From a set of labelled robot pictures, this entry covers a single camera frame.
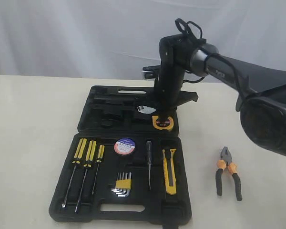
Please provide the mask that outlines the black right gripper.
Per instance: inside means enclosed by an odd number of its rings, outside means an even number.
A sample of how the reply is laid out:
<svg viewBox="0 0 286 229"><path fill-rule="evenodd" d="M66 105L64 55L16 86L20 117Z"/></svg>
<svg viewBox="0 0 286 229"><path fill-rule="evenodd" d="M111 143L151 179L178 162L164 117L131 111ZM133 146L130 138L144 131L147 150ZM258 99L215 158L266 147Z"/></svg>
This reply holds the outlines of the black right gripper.
<svg viewBox="0 0 286 229"><path fill-rule="evenodd" d="M168 116L180 105L190 101L197 102L197 92L182 91L185 71L160 71L155 80L154 92L158 101L159 119Z"/></svg>

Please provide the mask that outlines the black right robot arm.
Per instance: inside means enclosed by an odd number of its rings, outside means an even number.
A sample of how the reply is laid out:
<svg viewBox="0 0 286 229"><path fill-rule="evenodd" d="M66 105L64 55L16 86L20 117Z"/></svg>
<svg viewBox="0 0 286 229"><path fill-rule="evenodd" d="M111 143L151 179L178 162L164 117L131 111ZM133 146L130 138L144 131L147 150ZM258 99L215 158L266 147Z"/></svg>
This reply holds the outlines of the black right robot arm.
<svg viewBox="0 0 286 229"><path fill-rule="evenodd" d="M211 75L238 92L235 105L248 138L286 156L286 71L262 67L218 53L205 39L183 34L159 42L160 71L154 88L161 110L181 104L184 74Z"/></svg>

